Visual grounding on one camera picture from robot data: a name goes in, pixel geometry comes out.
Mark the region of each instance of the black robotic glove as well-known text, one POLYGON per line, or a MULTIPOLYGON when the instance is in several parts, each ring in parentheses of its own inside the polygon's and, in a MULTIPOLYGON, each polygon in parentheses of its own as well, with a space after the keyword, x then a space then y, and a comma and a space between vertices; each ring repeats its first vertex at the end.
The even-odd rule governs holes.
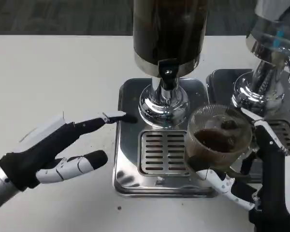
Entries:
POLYGON ((18 150, 0 159, 0 167, 8 177, 4 181, 24 191, 40 183, 63 181, 102 167, 107 155, 101 150, 69 159, 55 157, 81 135, 118 121, 136 123, 137 119, 121 111, 80 123, 65 123, 61 116, 36 128, 20 142, 18 150))

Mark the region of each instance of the white countertop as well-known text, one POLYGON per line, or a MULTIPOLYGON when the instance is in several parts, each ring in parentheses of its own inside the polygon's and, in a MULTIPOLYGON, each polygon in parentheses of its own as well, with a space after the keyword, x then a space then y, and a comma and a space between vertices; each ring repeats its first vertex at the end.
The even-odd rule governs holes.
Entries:
MULTIPOLYGON (((245 37, 206 37, 199 67, 253 68, 245 37)), ((0 36, 0 158, 26 133, 65 112, 79 121, 117 110, 120 86, 143 78, 132 37, 0 36)), ((109 162, 81 177, 39 185, 0 209, 0 232, 251 232, 248 213, 214 199, 125 198, 112 186, 115 125, 81 137, 60 157, 103 149, 109 162)))

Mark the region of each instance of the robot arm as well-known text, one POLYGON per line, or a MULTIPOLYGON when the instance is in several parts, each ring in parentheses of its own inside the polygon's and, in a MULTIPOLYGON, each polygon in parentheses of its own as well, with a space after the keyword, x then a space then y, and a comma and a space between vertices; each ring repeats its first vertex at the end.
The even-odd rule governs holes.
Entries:
POLYGON ((63 115, 27 134, 11 153, 0 159, 0 207, 21 191, 40 183, 55 183, 74 178, 102 167, 107 162, 104 151, 55 159, 81 135, 94 132, 105 124, 118 121, 136 123, 124 112, 104 114, 80 123, 66 123, 63 115))
POLYGON ((249 220, 256 231, 290 232, 290 156, 269 124, 263 118, 241 108, 254 125, 257 152, 262 160, 262 188, 228 178, 221 171, 207 169, 197 172, 220 194, 249 211, 249 220))

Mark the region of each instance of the gray carpet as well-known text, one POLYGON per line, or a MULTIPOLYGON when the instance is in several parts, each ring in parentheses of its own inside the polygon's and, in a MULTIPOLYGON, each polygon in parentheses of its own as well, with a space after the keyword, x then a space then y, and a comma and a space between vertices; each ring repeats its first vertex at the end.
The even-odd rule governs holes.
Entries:
MULTIPOLYGON (((207 35, 246 35, 256 0, 211 0, 207 35)), ((0 34, 132 35, 133 0, 0 0, 0 34)))

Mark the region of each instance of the coffee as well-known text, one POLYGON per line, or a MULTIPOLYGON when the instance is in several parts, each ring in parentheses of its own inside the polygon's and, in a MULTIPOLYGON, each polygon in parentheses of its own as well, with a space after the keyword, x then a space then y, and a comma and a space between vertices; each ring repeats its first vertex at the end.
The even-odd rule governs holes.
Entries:
POLYGON ((232 152, 236 142, 234 136, 226 136, 218 130, 200 130, 194 137, 209 149, 223 153, 232 152))
POLYGON ((198 60, 202 49, 208 0, 134 0, 136 53, 152 64, 176 58, 198 60))

